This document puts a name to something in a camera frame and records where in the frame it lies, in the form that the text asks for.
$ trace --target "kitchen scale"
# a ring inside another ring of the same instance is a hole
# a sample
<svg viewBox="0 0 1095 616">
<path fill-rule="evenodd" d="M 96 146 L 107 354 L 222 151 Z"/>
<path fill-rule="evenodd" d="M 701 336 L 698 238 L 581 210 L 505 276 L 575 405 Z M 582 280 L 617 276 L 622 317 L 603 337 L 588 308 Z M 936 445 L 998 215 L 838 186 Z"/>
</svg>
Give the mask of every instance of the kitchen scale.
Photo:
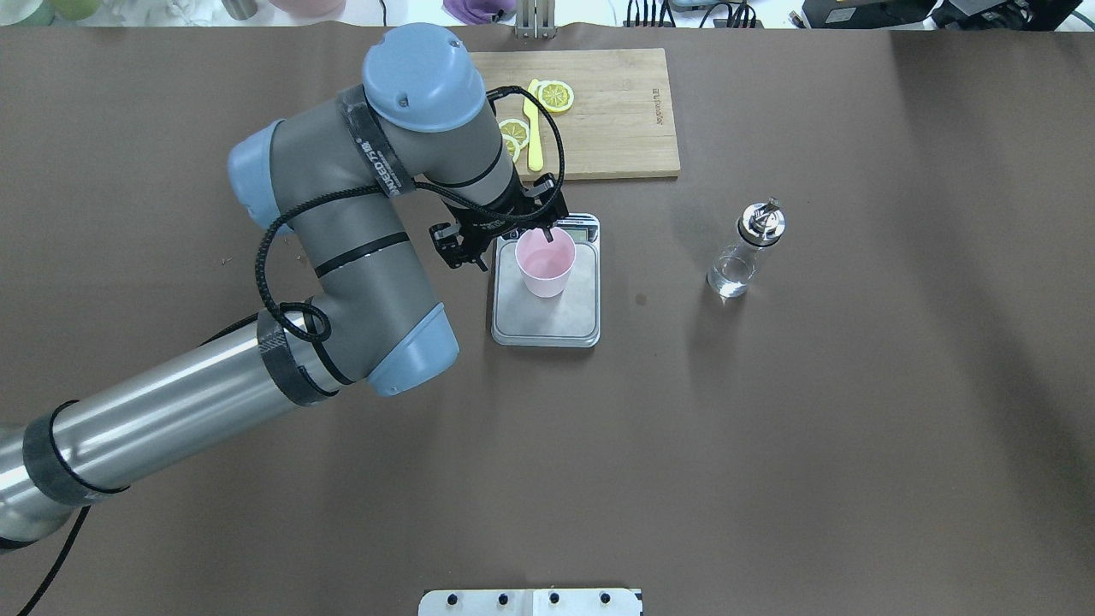
<svg viewBox="0 0 1095 616">
<path fill-rule="evenodd" d="M 510 231 L 494 248 L 494 311 L 491 336 L 507 347 L 589 348 L 601 338 L 601 222 L 591 213 L 572 213 L 555 223 L 574 237 L 574 266 L 563 292 L 537 297 L 517 266 L 517 237 Z"/>
</svg>

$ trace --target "yellow plastic knife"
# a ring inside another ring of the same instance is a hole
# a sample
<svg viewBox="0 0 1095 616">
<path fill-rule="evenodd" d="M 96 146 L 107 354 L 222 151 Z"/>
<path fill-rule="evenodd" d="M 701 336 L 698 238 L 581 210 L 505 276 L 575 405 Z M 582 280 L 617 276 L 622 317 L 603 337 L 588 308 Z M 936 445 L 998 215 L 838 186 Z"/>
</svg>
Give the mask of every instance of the yellow plastic knife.
<svg viewBox="0 0 1095 616">
<path fill-rule="evenodd" d="M 529 83 L 529 92 L 534 96 L 539 79 Z M 529 171 L 540 171 L 544 167 L 544 151 L 540 147 L 540 114 L 532 101 L 525 98 L 525 115 L 529 118 Z"/>
</svg>

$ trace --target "blue joint cap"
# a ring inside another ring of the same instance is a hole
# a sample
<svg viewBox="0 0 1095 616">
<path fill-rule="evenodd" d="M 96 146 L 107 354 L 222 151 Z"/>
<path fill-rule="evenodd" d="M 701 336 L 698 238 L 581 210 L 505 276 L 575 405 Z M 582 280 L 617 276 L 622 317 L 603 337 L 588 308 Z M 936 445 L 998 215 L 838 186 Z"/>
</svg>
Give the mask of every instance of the blue joint cap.
<svg viewBox="0 0 1095 616">
<path fill-rule="evenodd" d="M 240 141 L 228 154 L 228 179 L 232 183 L 235 198 L 247 208 L 251 219 L 266 229 L 281 214 L 274 198 L 274 181 L 270 178 L 270 143 L 274 129 L 284 119 L 274 120 L 269 126 Z M 278 229 L 278 234 L 291 233 L 288 224 Z"/>
<path fill-rule="evenodd" d="M 463 42 L 428 23 L 384 34 L 365 55 L 361 83 L 377 113 L 417 132 L 463 126 L 486 104 L 483 77 Z"/>
<path fill-rule="evenodd" d="M 443 373 L 457 361 L 460 346 L 438 303 L 365 377 L 381 396 L 395 396 Z"/>
</svg>

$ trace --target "pink cup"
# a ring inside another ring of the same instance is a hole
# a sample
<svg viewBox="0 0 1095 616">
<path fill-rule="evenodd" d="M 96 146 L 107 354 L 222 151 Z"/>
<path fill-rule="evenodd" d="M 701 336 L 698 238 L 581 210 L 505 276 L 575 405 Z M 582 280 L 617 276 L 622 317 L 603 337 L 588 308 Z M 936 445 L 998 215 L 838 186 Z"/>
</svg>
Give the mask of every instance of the pink cup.
<svg viewBox="0 0 1095 616">
<path fill-rule="evenodd" d="M 530 229 L 517 240 L 517 266 L 525 286 L 538 297 L 555 297 L 563 292 L 574 267 L 574 237 L 558 226 L 551 229 L 551 242 L 541 229 Z"/>
</svg>

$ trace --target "clear glass bottle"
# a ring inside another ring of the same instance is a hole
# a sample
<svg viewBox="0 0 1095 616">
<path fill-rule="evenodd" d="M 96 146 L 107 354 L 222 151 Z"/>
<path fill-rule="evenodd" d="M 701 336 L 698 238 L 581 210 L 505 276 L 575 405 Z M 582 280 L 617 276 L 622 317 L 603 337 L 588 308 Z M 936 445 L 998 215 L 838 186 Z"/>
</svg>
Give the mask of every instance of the clear glass bottle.
<svg viewBox="0 0 1095 616">
<path fill-rule="evenodd" d="M 723 297 L 744 293 L 786 225 L 780 201 L 774 198 L 747 207 L 738 218 L 737 241 L 719 252 L 707 270 L 711 288 Z"/>
</svg>

